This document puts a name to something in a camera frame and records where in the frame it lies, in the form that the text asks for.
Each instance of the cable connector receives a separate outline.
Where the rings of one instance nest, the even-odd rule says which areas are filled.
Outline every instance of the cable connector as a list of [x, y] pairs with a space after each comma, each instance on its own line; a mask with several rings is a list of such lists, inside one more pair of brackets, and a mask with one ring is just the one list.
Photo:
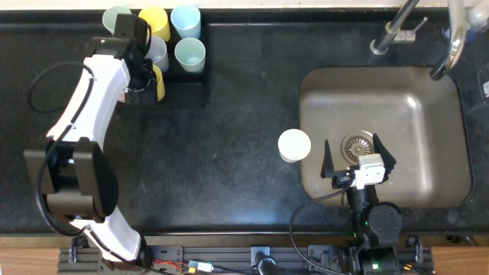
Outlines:
[[211, 264], [191, 260], [189, 262], [189, 272], [195, 273], [197, 270], [204, 271], [204, 272], [219, 271], [219, 270], [215, 270]]

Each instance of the faucet base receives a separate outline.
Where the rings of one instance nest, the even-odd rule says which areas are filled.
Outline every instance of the faucet base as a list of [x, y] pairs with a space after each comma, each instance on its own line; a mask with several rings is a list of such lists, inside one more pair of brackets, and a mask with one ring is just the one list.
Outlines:
[[385, 50], [378, 50], [375, 48], [375, 41], [376, 41], [376, 39], [373, 39], [372, 42], [370, 43], [370, 50], [372, 51], [372, 53], [375, 53], [377, 55], [386, 54], [387, 51], [389, 50], [389, 47], [387, 47]]

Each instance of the white cup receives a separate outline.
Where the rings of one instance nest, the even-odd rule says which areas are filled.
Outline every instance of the white cup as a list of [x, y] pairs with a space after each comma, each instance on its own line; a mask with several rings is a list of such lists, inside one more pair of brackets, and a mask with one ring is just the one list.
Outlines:
[[145, 58], [151, 58], [154, 65], [160, 68], [162, 72], [166, 72], [170, 63], [168, 62], [168, 51], [165, 41], [158, 36], [151, 35], [150, 50], [147, 52]]
[[295, 163], [307, 157], [311, 151], [311, 140], [303, 131], [290, 129], [279, 137], [278, 150], [284, 161]]
[[175, 57], [188, 73], [201, 73], [206, 66], [206, 47], [198, 39], [185, 38], [176, 44]]
[[176, 7], [171, 12], [170, 20], [181, 38], [200, 38], [200, 11], [196, 6]]
[[102, 16], [102, 23], [111, 34], [114, 34], [118, 14], [130, 15], [131, 10], [125, 6], [114, 6], [106, 10]]

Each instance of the white wall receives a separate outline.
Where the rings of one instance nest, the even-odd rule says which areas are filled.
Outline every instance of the white wall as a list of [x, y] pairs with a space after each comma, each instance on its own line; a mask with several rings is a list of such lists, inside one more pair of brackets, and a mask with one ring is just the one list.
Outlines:
[[[0, 0], [0, 10], [105, 9], [113, 5], [173, 8], [193, 3], [200, 8], [386, 8], [400, 7], [406, 0]], [[460, 0], [474, 6], [481, 0]], [[446, 0], [421, 0], [418, 7], [446, 7]]]

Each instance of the light blue cup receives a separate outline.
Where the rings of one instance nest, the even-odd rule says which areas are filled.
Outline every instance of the light blue cup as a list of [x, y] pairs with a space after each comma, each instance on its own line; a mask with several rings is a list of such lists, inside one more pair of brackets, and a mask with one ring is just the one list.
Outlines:
[[196, 6], [176, 7], [171, 12], [170, 20], [181, 38], [200, 38], [200, 11]]
[[206, 47], [198, 39], [185, 38], [175, 46], [175, 57], [188, 73], [202, 73], [206, 66]]

